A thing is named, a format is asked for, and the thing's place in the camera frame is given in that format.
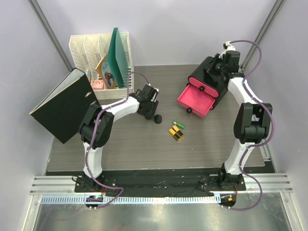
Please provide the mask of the black drawer organizer box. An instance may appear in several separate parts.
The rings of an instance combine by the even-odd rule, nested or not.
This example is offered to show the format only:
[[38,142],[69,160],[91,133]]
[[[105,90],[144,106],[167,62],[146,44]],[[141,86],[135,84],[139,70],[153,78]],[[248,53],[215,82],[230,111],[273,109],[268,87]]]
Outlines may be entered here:
[[206,57],[201,64],[188,76],[188,83],[198,89],[204,87],[204,92],[214,97],[214,104],[211,106],[213,110],[224,95],[227,93],[227,83],[223,82],[223,77],[220,72],[212,69],[209,70],[214,57]]

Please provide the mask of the pink top drawer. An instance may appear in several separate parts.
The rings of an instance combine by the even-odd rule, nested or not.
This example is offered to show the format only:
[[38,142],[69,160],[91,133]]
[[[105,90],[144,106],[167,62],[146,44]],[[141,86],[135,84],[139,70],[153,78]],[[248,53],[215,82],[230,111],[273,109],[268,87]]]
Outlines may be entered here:
[[199,81],[195,77],[189,76],[188,82],[192,84],[193,86],[197,87],[198,89],[200,86],[203,86],[205,88],[204,92],[214,98],[219,96],[219,92],[215,88],[211,87],[210,85],[204,82]]

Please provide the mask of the pink drawer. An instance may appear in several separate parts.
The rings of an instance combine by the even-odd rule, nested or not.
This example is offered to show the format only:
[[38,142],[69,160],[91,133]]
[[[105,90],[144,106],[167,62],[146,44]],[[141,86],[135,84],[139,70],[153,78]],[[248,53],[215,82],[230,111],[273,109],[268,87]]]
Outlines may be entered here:
[[219,96],[219,92],[215,88],[211,87],[210,85],[204,82],[199,81],[195,77],[189,76],[188,82],[192,84],[193,86],[197,87],[198,89],[200,86],[203,86],[205,88],[204,92],[214,98]]
[[188,84],[182,94],[178,97],[177,103],[185,109],[191,108],[192,112],[199,117],[205,117],[212,109],[215,98],[200,91],[197,87]]

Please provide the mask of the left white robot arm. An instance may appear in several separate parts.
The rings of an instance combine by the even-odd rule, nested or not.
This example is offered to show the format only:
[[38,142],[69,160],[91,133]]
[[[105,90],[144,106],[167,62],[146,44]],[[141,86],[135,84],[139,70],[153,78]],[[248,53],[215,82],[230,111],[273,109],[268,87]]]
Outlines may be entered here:
[[102,188],[103,147],[110,138],[114,122],[130,114],[138,114],[156,124],[162,123],[162,116],[156,114],[158,93],[159,89],[146,84],[142,90],[130,93],[113,104],[90,106],[78,131],[85,149],[84,179],[90,191],[97,192]]

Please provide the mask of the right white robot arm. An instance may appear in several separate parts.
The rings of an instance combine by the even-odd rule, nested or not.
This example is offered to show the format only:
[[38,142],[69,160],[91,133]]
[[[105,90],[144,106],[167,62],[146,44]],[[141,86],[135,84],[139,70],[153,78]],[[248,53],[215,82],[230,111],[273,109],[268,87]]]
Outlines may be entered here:
[[222,164],[215,181],[219,189],[234,189],[243,183],[244,165],[252,150],[261,144],[270,131],[272,105],[263,103],[250,89],[239,72],[240,53],[234,47],[217,54],[209,73],[220,78],[224,92],[230,92],[239,105],[233,126],[235,144]]

